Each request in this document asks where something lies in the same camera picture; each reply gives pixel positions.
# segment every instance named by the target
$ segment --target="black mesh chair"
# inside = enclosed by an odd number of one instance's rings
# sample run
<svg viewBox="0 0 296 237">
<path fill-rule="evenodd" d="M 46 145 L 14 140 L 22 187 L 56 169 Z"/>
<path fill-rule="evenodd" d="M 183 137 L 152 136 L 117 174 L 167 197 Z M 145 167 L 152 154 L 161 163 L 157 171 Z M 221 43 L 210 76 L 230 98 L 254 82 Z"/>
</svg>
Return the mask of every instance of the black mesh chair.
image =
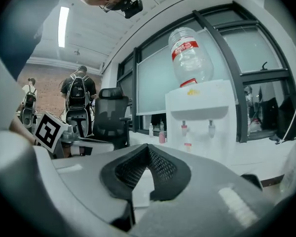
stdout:
<svg viewBox="0 0 296 237">
<path fill-rule="evenodd" d="M 123 96 L 121 88 L 102 89 L 95 100 L 93 135 L 88 138 L 111 142 L 115 150 L 128 147 L 127 105 L 128 97 Z"/>
</svg>

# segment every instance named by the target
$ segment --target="black backpack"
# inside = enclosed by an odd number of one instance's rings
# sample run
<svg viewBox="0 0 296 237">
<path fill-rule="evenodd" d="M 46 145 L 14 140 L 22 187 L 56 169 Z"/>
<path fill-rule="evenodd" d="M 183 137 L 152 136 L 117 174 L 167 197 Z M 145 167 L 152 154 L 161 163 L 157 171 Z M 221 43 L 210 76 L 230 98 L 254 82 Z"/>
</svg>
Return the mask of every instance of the black backpack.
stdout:
<svg viewBox="0 0 296 237">
<path fill-rule="evenodd" d="M 36 102 L 36 96 L 35 96 L 36 89 L 34 90 L 34 92 L 31 92 L 31 86 L 29 86 L 29 88 L 30 88 L 30 91 L 26 93 L 26 96 L 25 96 L 25 101 L 24 101 L 25 108 L 32 108 L 34 102 Z"/>
<path fill-rule="evenodd" d="M 89 78 L 88 76 L 77 77 L 76 75 L 70 76 L 72 78 L 71 85 L 67 93 L 67 110 L 71 107 L 85 107 L 87 89 L 84 82 Z"/>
</svg>

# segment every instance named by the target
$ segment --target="black shirt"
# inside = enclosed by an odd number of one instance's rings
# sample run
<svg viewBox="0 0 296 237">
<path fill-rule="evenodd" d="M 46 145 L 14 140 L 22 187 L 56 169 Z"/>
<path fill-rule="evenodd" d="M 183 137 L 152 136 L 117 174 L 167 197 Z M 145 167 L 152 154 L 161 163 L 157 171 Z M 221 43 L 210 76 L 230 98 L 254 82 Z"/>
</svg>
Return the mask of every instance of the black shirt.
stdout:
<svg viewBox="0 0 296 237">
<path fill-rule="evenodd" d="M 77 77 L 84 77 L 84 74 L 77 72 L 75 73 L 75 75 Z M 67 94 L 69 87 L 71 85 L 71 82 L 73 81 L 73 79 L 71 77 L 68 77 L 64 80 L 63 86 L 61 87 L 61 93 Z M 84 86 L 87 88 L 88 92 L 90 93 L 90 95 L 95 95 L 97 93 L 96 89 L 95 89 L 95 83 L 94 81 L 90 78 L 87 77 L 86 80 L 84 81 Z"/>
<path fill-rule="evenodd" d="M 17 80 L 59 0 L 13 0 L 0 17 L 0 58 Z"/>
</svg>

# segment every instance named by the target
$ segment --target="ceiling light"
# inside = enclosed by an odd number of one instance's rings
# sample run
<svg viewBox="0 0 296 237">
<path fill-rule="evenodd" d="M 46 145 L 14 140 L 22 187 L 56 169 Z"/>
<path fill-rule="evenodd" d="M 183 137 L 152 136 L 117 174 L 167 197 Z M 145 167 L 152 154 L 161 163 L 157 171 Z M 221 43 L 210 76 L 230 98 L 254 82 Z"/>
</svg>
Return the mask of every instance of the ceiling light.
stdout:
<svg viewBox="0 0 296 237">
<path fill-rule="evenodd" d="M 58 46 L 65 47 L 66 24 L 68 18 L 69 8 L 61 7 L 58 24 Z"/>
</svg>

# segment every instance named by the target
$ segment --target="brick wall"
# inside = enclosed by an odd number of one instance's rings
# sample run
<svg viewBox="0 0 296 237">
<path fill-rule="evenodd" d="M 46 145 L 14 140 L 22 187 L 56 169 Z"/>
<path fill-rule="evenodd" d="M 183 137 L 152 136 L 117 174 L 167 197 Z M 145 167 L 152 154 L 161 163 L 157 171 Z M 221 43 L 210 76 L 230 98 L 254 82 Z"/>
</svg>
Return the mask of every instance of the brick wall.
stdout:
<svg viewBox="0 0 296 237">
<path fill-rule="evenodd" d="M 28 78 L 34 78 L 37 89 L 36 110 L 38 113 L 49 111 L 59 116 L 63 112 L 65 103 L 65 99 L 60 96 L 62 84 L 60 86 L 59 84 L 72 72 L 74 71 L 63 68 L 27 64 L 18 78 L 18 83 L 23 87 L 28 84 Z M 88 75 L 94 80 L 97 93 L 99 93 L 101 77 Z"/>
</svg>

